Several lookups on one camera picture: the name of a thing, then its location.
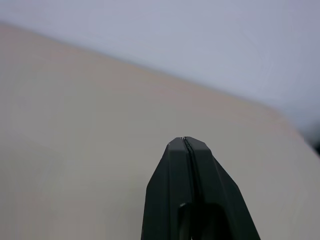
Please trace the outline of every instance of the white surface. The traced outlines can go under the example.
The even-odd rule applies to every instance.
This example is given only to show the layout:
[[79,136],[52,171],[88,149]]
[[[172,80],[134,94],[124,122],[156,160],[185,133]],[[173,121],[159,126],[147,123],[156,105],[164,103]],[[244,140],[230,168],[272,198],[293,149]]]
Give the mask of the white surface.
[[266,103],[311,142],[319,10],[317,0],[0,0],[6,22]]
[[320,239],[320,160],[274,110],[0,24],[0,239],[139,240],[166,144],[204,141],[262,240]]

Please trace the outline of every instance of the black plastic object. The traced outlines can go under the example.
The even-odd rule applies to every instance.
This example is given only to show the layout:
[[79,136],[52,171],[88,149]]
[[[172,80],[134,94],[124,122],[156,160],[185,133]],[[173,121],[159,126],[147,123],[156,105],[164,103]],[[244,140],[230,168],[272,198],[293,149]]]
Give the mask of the black plastic object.
[[146,188],[142,240],[259,240],[240,190],[204,142],[177,137]]

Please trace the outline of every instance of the white wall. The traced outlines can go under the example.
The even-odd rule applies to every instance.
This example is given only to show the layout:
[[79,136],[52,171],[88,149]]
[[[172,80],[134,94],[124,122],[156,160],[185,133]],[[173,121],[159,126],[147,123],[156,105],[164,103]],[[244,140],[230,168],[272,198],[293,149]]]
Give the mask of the white wall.
[[0,0],[0,19],[266,103],[314,142],[319,9],[317,0]]

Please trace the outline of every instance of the beige surface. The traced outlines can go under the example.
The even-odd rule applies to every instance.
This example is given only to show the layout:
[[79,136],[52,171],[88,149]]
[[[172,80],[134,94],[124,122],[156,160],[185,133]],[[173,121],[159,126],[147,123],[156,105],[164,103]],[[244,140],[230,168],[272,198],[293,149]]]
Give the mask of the beige surface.
[[178,136],[209,146],[261,239],[320,239],[320,160],[277,112],[0,25],[1,239],[140,239]]

